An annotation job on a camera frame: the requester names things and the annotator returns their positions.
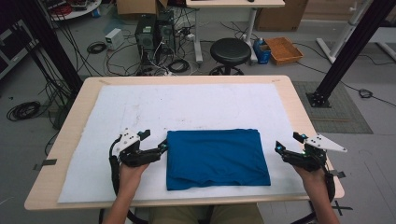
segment hand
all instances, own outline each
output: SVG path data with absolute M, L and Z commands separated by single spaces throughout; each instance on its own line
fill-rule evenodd
M 148 166 L 148 164 L 139 167 L 129 167 L 124 164 L 120 166 L 120 197 L 132 200 L 139 187 L 141 176 Z
M 305 191 L 311 200 L 315 200 L 316 198 L 320 198 L 322 196 L 327 197 L 328 194 L 326 182 L 324 178 L 324 171 L 322 169 L 308 172 L 304 168 L 298 166 L 293 167 L 303 180 Z

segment round stool seat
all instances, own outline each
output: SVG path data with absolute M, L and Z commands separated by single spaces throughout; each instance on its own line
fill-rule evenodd
M 250 58 L 250 46 L 236 38 L 222 38 L 210 48 L 210 54 L 219 63 L 237 66 Z

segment blue cloth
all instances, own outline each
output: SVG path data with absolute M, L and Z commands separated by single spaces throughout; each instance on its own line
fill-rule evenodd
M 257 130 L 169 131 L 168 190 L 270 186 Z

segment white desk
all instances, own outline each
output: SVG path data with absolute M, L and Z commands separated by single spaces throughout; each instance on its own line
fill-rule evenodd
M 195 61 L 198 64 L 203 62 L 202 50 L 201 50 L 201 42 L 200 42 L 200 33 L 199 33 L 199 21 L 200 21 L 200 8 L 251 8 L 250 14 L 248 16 L 248 28 L 247 34 L 245 36 L 246 43 L 251 48 L 251 57 L 250 61 L 252 63 L 257 62 L 256 54 L 252 48 L 250 37 L 253 30 L 254 20 L 256 18 L 256 12 L 258 7 L 283 7 L 285 6 L 285 2 L 283 0 L 254 0 L 254 2 L 249 2 L 248 0 L 214 0 L 214 1 L 193 1 L 186 0 L 188 7 L 197 8 L 195 11 L 195 38 L 194 38 L 194 49 L 195 49 Z
M 81 134 L 95 106 L 98 93 L 107 85 L 186 85 L 186 84 L 234 84 L 234 83 L 272 83 L 276 86 L 280 100 L 288 115 L 292 129 L 308 136 L 316 132 L 306 115 L 304 107 L 293 88 L 291 81 L 285 76 L 243 76 L 243 77 L 91 77 L 88 78 L 78 94 L 73 107 L 56 139 L 48 160 L 56 159 L 55 165 L 44 166 L 37 177 L 32 190 L 25 202 L 28 210 L 104 208 L 112 202 L 97 203 L 58 203 L 66 172 L 78 146 Z M 344 196 L 344 190 L 335 178 L 336 198 Z M 261 195 L 259 197 L 227 197 L 217 199 L 195 198 L 193 200 L 161 200 L 133 202 L 131 206 L 161 206 L 178 204 L 209 204 L 209 203 L 256 203 L 271 201 L 306 200 L 306 195 Z

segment stool leg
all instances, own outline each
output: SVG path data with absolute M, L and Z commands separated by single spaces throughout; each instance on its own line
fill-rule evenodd
M 225 66 L 224 67 L 224 75 L 230 75 L 230 74 L 231 74 L 231 67 Z

